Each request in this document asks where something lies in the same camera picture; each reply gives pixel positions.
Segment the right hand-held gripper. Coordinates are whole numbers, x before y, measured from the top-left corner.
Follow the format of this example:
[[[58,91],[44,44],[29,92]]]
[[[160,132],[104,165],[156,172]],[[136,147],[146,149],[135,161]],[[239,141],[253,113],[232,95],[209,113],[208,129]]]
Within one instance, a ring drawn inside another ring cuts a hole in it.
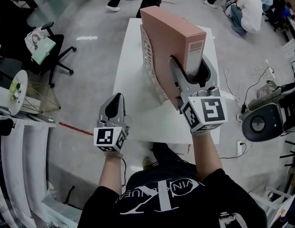
[[[180,112],[192,133],[208,133],[227,122],[226,99],[217,87],[217,71],[203,54],[199,67],[199,84],[189,80],[179,60],[170,56],[170,69],[175,85],[181,92]]]

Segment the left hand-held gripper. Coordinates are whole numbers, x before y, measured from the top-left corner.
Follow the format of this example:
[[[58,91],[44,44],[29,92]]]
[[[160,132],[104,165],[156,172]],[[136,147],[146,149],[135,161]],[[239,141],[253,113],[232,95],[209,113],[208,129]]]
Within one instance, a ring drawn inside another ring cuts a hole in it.
[[[93,137],[94,145],[102,152],[121,152],[130,128],[125,115],[125,98],[121,93],[112,95],[101,106]]]

